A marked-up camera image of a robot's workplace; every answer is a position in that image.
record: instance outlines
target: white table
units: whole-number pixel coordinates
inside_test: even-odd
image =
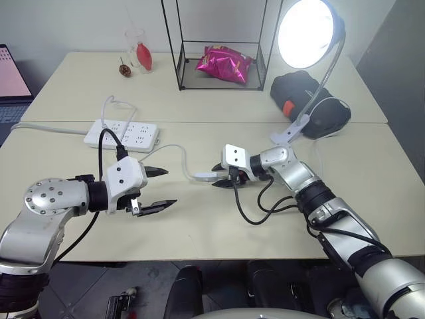
[[[135,122],[289,122],[270,97],[276,76],[295,69],[280,57],[270,62],[264,91],[184,90],[170,54],[154,54],[155,71],[125,78],[118,73],[123,53],[70,53],[27,110],[22,121],[94,121],[111,94],[138,107]],[[307,69],[321,80],[329,58]],[[351,61],[342,56],[326,88],[346,101],[353,123],[386,123],[386,118]],[[129,112],[108,108],[106,118],[125,120]]]
[[[86,130],[89,122],[48,122],[49,126]],[[272,147],[268,135],[288,124],[158,123],[161,145],[183,144],[192,172],[208,171],[219,162],[225,143],[248,148],[251,154]],[[83,136],[15,130],[0,148],[0,229],[18,214],[25,189],[46,177],[97,175],[97,150]],[[299,159],[317,169],[312,141],[294,143]],[[386,124],[348,124],[340,136],[318,142],[324,162],[323,179],[379,234],[395,255],[425,253],[425,187]],[[143,154],[134,154],[140,158]],[[105,167],[115,162],[105,151]],[[247,224],[239,215],[234,194],[183,177],[179,150],[152,155],[145,164],[163,167],[170,174],[149,180],[141,201],[179,201],[155,215],[135,218],[119,212],[100,215],[98,222],[67,261],[135,261],[167,259],[274,259],[325,257],[319,243],[305,231],[295,209],[275,214],[261,226]],[[240,190],[242,205],[253,219],[264,216],[256,206],[263,183]],[[264,196],[271,206],[287,195],[279,185]],[[66,225],[61,250],[87,226],[92,214],[73,218]]]

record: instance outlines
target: laptop screen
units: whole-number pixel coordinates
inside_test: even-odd
[[[0,100],[31,97],[32,94],[9,50],[6,45],[0,45]]]

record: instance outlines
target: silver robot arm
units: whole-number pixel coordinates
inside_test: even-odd
[[[251,180],[265,173],[285,185],[326,255],[353,271],[381,318],[425,318],[425,275],[393,258],[378,235],[302,161],[289,144],[258,154],[225,145],[221,166],[245,171]]]
[[[144,168],[126,156],[109,167],[102,181],[93,175],[75,179],[49,178],[30,186],[18,217],[0,239],[0,319],[34,318],[38,297],[48,284],[48,272],[64,236],[64,226],[88,211],[115,213],[127,209],[134,216],[156,213],[175,201],[150,207],[137,202],[147,177],[167,173]]]

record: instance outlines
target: white power strip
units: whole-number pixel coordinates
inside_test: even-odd
[[[105,124],[114,131],[118,138],[121,138],[126,122],[105,120]],[[98,148],[101,131],[102,123],[100,120],[96,120],[84,138],[84,143],[92,148]],[[126,147],[127,151],[149,153],[152,152],[154,145],[157,143],[158,133],[159,129],[156,124],[130,122],[121,143]],[[114,139],[108,133],[104,136],[102,147],[108,150],[116,148]]]

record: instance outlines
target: pink snack bag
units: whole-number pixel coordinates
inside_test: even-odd
[[[224,46],[205,47],[204,56],[197,64],[197,70],[221,80],[246,84],[252,58]]]

